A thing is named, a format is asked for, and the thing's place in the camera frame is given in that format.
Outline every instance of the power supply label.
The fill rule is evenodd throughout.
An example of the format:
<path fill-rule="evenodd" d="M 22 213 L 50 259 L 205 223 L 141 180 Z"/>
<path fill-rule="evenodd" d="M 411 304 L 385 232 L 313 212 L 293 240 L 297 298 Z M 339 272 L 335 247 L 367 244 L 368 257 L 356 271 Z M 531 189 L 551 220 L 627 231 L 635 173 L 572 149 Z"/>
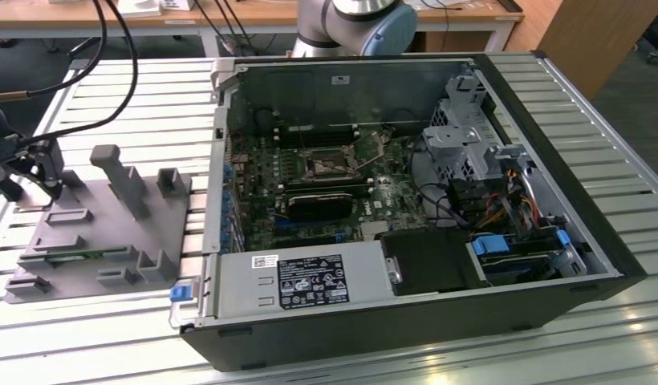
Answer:
<path fill-rule="evenodd" d="M 277 272 L 285 310 L 351 301 L 341 254 L 280 260 Z"/>

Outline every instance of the slatted metal table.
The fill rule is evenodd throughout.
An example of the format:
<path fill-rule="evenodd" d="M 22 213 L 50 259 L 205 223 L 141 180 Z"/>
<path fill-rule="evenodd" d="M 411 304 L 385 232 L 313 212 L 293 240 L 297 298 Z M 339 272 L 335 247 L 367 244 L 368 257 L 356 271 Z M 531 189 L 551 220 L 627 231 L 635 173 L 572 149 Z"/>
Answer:
<path fill-rule="evenodd" d="M 220 373 L 170 328 L 167 290 L 16 306 L 2 302 L 41 209 L 16 209 L 0 200 L 0 383 L 658 383 L 658 178 L 550 61 L 519 54 L 491 58 L 647 269 L 642 283 L 538 330 Z M 143 60 L 138 93 L 118 120 L 61 139 L 66 164 L 85 179 L 101 177 L 89 155 L 103 143 L 121 146 L 122 161 L 142 175 L 169 166 L 194 176 L 184 278 L 202 263 L 210 61 Z M 127 61 L 101 62 L 78 86 L 57 94 L 38 132 L 106 117 L 127 90 L 130 71 Z M 503 116 L 499 120 L 507 124 Z M 516 138 L 512 127 L 506 129 Z"/>

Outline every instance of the motherboard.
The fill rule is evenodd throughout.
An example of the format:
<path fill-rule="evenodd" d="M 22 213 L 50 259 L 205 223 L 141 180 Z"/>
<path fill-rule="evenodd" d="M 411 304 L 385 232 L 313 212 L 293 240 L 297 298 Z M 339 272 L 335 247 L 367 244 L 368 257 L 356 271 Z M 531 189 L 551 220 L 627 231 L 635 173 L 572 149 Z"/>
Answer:
<path fill-rule="evenodd" d="M 407 172 L 413 138 L 388 127 L 233 135 L 248 251 L 369 241 L 431 225 Z"/>

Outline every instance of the blue connector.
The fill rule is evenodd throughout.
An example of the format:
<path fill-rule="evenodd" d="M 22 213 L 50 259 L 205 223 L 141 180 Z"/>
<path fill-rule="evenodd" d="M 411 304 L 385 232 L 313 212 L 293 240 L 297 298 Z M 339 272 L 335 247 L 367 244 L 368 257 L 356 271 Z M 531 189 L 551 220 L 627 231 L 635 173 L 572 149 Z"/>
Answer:
<path fill-rule="evenodd" d="M 343 243 L 343 239 L 348 236 L 348 234 L 344 231 L 340 231 L 336 233 L 335 238 L 337 243 Z"/>
<path fill-rule="evenodd" d="M 184 302 L 193 300 L 192 286 L 173 286 L 170 289 L 170 301 Z"/>
<path fill-rule="evenodd" d="M 558 230 L 555 235 L 558 235 L 558 239 L 560 240 L 563 246 L 567 246 L 570 243 L 572 243 L 572 240 L 568 239 L 568 234 L 564 230 Z"/>
<path fill-rule="evenodd" d="M 475 239 L 472 248 L 476 255 L 507 253 L 510 251 L 508 242 L 502 235 L 484 235 Z"/>

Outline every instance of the gray 3d-printed holder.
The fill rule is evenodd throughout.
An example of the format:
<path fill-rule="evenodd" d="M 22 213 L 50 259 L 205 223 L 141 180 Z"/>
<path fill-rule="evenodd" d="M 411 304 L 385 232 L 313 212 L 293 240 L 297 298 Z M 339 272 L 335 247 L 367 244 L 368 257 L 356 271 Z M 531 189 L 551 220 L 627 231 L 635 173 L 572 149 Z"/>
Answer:
<path fill-rule="evenodd" d="M 91 164 L 107 180 L 83 182 L 63 173 L 62 197 L 18 260 L 6 302 L 159 290 L 175 283 L 192 178 L 175 168 L 142 178 L 122 166 L 115 145 L 95 146 Z"/>

